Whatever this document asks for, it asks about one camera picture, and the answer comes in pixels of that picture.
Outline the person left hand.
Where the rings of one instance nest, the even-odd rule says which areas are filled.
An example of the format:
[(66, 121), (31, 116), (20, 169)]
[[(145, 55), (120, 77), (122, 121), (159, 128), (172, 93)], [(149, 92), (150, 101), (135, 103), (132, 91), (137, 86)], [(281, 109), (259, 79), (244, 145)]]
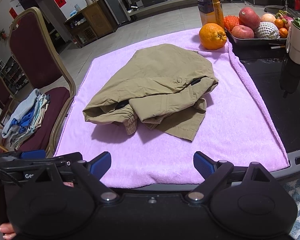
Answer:
[(11, 223), (1, 224), (0, 232), (3, 234), (3, 239), (5, 240), (12, 240), (17, 235)]

